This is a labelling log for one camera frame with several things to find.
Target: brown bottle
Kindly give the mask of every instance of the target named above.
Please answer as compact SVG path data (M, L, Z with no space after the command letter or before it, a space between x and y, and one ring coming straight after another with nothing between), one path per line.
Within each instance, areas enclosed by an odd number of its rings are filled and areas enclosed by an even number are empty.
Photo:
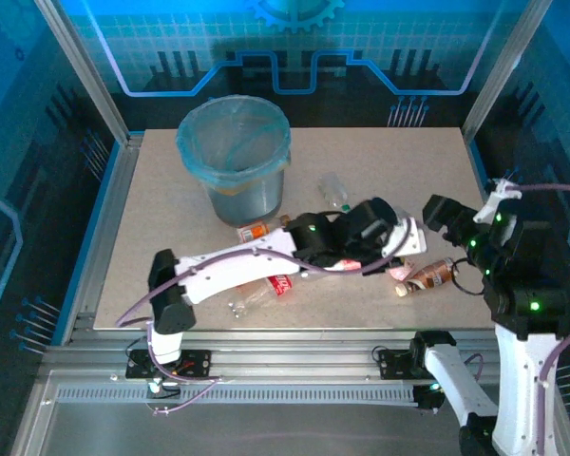
M399 296L405 296L418 290L438 287L450 281L456 274L453 266L454 261L452 258L441 259L433 264L429 264L405 282L398 283L395 286L395 292Z

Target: trash can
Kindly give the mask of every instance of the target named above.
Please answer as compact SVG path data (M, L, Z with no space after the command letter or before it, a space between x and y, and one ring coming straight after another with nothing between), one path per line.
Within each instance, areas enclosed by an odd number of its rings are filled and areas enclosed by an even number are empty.
M216 215L232 226L278 212L291 141L278 106L243 95L190 111L176 138L184 166L206 188Z

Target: bottle cap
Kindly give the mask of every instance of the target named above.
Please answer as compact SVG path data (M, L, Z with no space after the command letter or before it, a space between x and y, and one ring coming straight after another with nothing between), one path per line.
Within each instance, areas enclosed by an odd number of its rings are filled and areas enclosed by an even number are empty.
M408 287L406 287L405 283L398 283L395 285L395 292L399 297L403 297L408 294Z

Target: beige tabletop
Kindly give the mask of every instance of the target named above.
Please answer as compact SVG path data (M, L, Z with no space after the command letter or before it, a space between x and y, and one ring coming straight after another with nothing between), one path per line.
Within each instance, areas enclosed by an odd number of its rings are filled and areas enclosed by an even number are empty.
M153 256L170 248L176 257L201 255L237 243L234 228L218 220L201 185L186 171L175 146L176 130L147 130L105 278L96 329L115 320L147 293ZM380 197L421 219L431 194L479 208L480 192L458 128L294 128L292 165L285 171L279 214L327 210L317 190L323 173L337 173L351 205ZM428 251L411 256L419 267L462 249L427 232ZM481 289L479 273L461 268L460 282ZM488 328L480 297L451 283L404 298L389 274L326 277L296 283L269 307L234 318L223 295L195 307L196 329L234 328ZM146 306L138 316L150 315Z

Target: plastic bottle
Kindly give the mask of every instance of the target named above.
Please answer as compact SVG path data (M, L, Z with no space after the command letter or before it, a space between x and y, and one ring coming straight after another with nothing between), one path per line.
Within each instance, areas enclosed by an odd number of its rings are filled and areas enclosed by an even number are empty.
M349 212L349 195L337 174L326 173L319 178L319 191L333 210Z
M300 279L299 275L273 275L232 289L228 305L236 318L241 318L252 309L274 304L275 300L290 291Z
M395 292L398 296L409 295L419 290L438 287L449 282L456 274L453 270L454 261L452 258L441 259L435 263L429 264L426 268L421 269L405 282L398 283L395 286Z
M238 242L243 244L266 236L276 228L287 225L289 216L272 218L267 222L259 221L237 228ZM293 288L292 278L286 275L273 275L253 282L243 283L227 292L228 305L236 318L247 314L249 309L263 307L276 297Z
M241 226L237 228L238 243L242 244L266 236L276 228L287 225L290 221L289 216L285 215L279 218L271 218L268 221L257 221L250 225Z

